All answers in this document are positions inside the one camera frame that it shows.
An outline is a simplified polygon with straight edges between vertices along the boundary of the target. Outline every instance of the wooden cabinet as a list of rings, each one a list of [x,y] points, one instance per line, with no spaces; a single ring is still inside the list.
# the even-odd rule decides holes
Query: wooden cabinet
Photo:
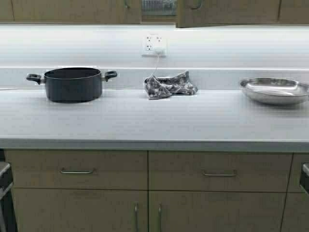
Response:
[[[303,163],[309,163],[309,154],[294,154],[288,192],[303,192],[299,185]]]
[[[280,0],[178,0],[177,26],[277,23]]]
[[[309,1],[282,0],[280,8],[280,23],[303,24],[309,23]]]
[[[292,154],[149,152],[150,190],[285,192]]]
[[[13,0],[17,22],[140,23],[140,0]]]
[[[284,193],[151,191],[149,228],[150,232],[279,232],[284,199]]]
[[[148,188],[146,151],[7,150],[5,157],[15,188]]]
[[[14,21],[12,0],[0,0],[0,22]]]
[[[17,188],[14,202],[19,232],[147,231],[146,191]]]
[[[288,193],[281,232],[309,231],[309,196],[305,193]]]

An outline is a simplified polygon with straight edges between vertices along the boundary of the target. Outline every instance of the electrical outlet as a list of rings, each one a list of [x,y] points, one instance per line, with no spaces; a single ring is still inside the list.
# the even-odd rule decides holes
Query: electrical outlet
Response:
[[[147,34],[143,37],[142,56],[156,57],[156,49],[163,50],[162,57],[167,55],[167,42],[159,34]]]

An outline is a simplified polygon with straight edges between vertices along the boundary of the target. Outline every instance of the metal bowl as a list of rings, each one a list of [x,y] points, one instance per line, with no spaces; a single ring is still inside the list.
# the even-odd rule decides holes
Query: metal bowl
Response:
[[[251,78],[240,83],[249,98],[272,105],[299,104],[309,100],[309,85],[287,79]]]

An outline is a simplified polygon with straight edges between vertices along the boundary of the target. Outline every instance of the drawer handle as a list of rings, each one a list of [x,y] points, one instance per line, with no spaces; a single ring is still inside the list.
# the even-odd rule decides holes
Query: drawer handle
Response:
[[[159,227],[159,232],[162,232],[162,204],[159,205],[159,220],[158,220],[158,227]]]
[[[202,5],[203,5],[203,0],[199,0],[199,4],[197,6],[194,6],[194,7],[191,6],[190,9],[195,11],[195,10],[200,9],[202,7]]]
[[[66,169],[61,169],[60,173],[61,174],[92,174],[95,171],[95,169],[92,170],[66,170]]]
[[[237,171],[233,170],[232,173],[222,173],[222,174],[215,174],[215,173],[207,173],[205,170],[203,170],[204,176],[211,177],[211,176],[216,176],[216,177],[234,177],[237,176]]]
[[[124,0],[124,3],[125,3],[125,7],[126,7],[127,9],[129,9],[130,6],[129,6],[129,4],[127,3],[127,0]]]
[[[139,204],[135,203],[135,232],[139,232]]]

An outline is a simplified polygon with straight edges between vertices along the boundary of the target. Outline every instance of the dish towel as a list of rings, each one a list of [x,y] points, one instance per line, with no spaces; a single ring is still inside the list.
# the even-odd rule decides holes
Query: dish towel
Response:
[[[144,80],[143,86],[150,100],[167,98],[172,94],[193,95],[198,91],[198,88],[190,81],[189,71],[174,77],[151,76]]]

